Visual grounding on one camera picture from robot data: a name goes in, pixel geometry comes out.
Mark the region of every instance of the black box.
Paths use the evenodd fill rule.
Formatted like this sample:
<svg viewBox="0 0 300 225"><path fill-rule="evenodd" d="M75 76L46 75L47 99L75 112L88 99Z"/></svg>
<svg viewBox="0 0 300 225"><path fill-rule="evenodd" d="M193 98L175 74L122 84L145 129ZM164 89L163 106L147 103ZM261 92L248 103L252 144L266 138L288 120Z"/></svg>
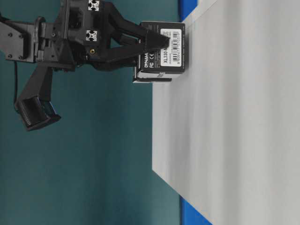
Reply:
<svg viewBox="0 0 300 225"><path fill-rule="evenodd" d="M139 56L134 82L170 82L180 76L185 65L186 27L180 22L141 22L141 26L170 37L168 48Z"/></svg>

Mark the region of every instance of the white table surface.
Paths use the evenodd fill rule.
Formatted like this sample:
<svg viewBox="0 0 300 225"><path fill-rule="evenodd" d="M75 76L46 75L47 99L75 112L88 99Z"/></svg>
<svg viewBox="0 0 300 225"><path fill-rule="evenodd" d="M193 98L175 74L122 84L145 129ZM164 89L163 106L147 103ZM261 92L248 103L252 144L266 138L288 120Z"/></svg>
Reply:
<svg viewBox="0 0 300 225"><path fill-rule="evenodd" d="M153 85L153 170L210 222L300 224L300 2L203 0Z"/></svg>

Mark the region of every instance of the white label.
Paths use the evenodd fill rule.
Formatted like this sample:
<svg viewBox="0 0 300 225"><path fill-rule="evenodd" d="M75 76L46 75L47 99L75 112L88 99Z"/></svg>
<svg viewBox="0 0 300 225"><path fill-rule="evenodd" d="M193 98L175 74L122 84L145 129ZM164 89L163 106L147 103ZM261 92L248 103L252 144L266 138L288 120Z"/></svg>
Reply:
<svg viewBox="0 0 300 225"><path fill-rule="evenodd" d="M160 34L170 38L169 47L160 50L160 65L162 67L181 67L182 31L180 29L161 29Z"/></svg>

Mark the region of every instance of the teal background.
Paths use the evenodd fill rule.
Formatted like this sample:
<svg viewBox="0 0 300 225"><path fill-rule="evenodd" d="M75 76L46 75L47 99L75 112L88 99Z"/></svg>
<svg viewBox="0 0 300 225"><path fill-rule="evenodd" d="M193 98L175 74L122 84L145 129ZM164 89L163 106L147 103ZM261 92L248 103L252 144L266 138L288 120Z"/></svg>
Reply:
<svg viewBox="0 0 300 225"><path fill-rule="evenodd" d="M177 0L115 0L125 18L177 22ZM59 0L0 0L0 12L53 22ZM19 90L35 65L19 65ZM27 133L13 110L13 63L0 54L1 225L179 225L178 194L151 170L152 85L132 69L55 73L59 123Z"/></svg>

